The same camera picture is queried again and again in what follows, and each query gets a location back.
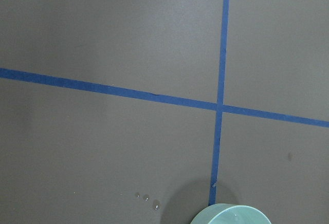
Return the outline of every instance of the blue line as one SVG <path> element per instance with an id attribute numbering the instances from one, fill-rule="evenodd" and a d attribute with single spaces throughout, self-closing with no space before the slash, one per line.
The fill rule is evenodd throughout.
<path id="1" fill-rule="evenodd" d="M 165 96 L 165 95 L 155 95 L 149 92 L 138 91 L 133 89 L 125 89 L 120 87 L 95 84 L 95 83 L 78 81 L 78 80 L 57 78 L 57 77 L 41 75 L 37 73 L 10 70 L 4 68 L 0 68 L 0 78 L 45 84 L 45 85 L 70 88 L 70 89 L 79 89 L 79 90 L 97 92 L 107 95 L 129 97 L 129 98 L 135 98 L 135 99 L 141 99 L 141 100 L 147 100 L 153 102 L 168 103 L 168 104 L 187 106 L 187 107 L 196 107 L 196 108 L 207 109 L 207 110 L 216 110 L 216 104 L 211 102 L 203 102 L 198 100 Z"/>
<path id="2" fill-rule="evenodd" d="M 224 87 L 225 87 L 228 9 L 229 9 L 229 0 L 223 0 L 220 70 L 218 75 L 216 124 L 215 124 L 214 148 L 213 148 L 213 156 L 212 156 L 211 178 L 210 178 L 209 205 L 213 205 L 216 202 L 216 188 L 217 188 L 216 182 L 218 176 L 218 166 L 220 161 L 220 143 L 221 143 L 221 133 L 222 133 L 222 117 L 223 117 Z"/>
<path id="3" fill-rule="evenodd" d="M 223 112 L 237 114 L 237 115 L 247 115 L 247 116 L 254 116 L 254 117 L 260 117 L 266 119 L 273 119 L 273 120 L 282 120 L 282 121 L 288 121 L 288 122 L 294 122 L 294 123 L 300 123 L 306 125 L 329 127 L 329 121 L 315 120 L 315 119 L 309 119 L 309 118 L 292 116 L 292 115 L 277 114 L 277 113 L 248 109 L 243 107 L 224 105 Z"/>

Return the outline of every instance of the light green cup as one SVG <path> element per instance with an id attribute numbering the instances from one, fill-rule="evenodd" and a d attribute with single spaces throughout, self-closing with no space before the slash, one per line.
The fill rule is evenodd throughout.
<path id="1" fill-rule="evenodd" d="M 271 224 L 271 222 L 253 207 L 218 203 L 198 213 L 191 224 Z"/>

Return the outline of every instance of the blue tape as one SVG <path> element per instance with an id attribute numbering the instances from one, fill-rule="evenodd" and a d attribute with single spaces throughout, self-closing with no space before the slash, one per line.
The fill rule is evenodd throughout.
<path id="1" fill-rule="evenodd" d="M 303 118 L 303 117 L 292 116 L 292 115 L 277 114 L 277 113 L 248 109 L 243 107 L 224 105 L 223 112 L 237 114 L 237 115 L 247 115 L 247 116 L 254 116 L 259 118 L 273 119 L 273 120 L 282 120 L 282 121 L 288 121 L 288 122 L 294 122 L 294 123 L 300 123 L 306 125 L 329 127 L 328 121 L 315 120 L 315 119 Z"/>
<path id="2" fill-rule="evenodd" d="M 216 104 L 211 102 L 203 102 L 198 100 L 172 97 L 165 95 L 155 95 L 149 92 L 138 91 L 133 89 L 125 89 L 114 86 L 95 84 L 90 82 L 57 78 L 37 73 L 17 71 L 11 69 L 0 68 L 0 78 L 19 80 L 31 83 L 45 84 L 63 88 L 79 89 L 91 92 L 97 92 L 107 95 L 115 95 L 121 97 L 129 97 L 153 102 L 168 103 L 180 106 L 195 107 L 207 110 L 216 110 Z"/>
<path id="3" fill-rule="evenodd" d="M 229 0 L 223 0 L 220 72 L 218 76 L 216 124 L 215 124 L 214 147 L 213 147 L 212 166 L 211 166 L 209 205 L 213 205 L 216 202 L 216 188 L 217 188 L 216 182 L 218 176 L 218 166 L 220 161 L 220 143 L 221 143 L 221 133 L 222 133 L 222 117 L 223 117 L 224 87 L 225 87 L 228 9 L 229 9 Z"/>

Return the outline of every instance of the gray surface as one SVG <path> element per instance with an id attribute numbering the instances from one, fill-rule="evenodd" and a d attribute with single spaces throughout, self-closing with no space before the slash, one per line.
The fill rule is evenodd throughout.
<path id="1" fill-rule="evenodd" d="M 329 129 L 224 114 L 219 179 L 272 224 L 329 223 Z"/>
<path id="2" fill-rule="evenodd" d="M 0 223 L 189 223 L 207 206 L 214 112 L 3 79 L 0 90 Z"/>
<path id="3" fill-rule="evenodd" d="M 4 0 L 1 67 L 216 102 L 222 0 Z"/>
<path id="4" fill-rule="evenodd" d="M 225 103 L 329 121 L 329 0 L 230 0 Z"/>

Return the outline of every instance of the vertical blue line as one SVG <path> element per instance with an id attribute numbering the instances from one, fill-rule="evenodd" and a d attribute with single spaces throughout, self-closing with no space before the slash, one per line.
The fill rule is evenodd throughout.
<path id="1" fill-rule="evenodd" d="M 214 148 L 213 148 L 213 156 L 212 156 L 212 169 L 211 169 L 211 178 L 210 178 L 209 205 L 215 204 L 216 201 L 216 182 L 218 175 L 218 165 L 220 160 L 220 142 L 221 142 L 223 106 L 224 106 L 228 8 L 229 8 L 229 0 L 223 0 L 220 71 L 218 76 L 216 124 L 215 124 Z"/>

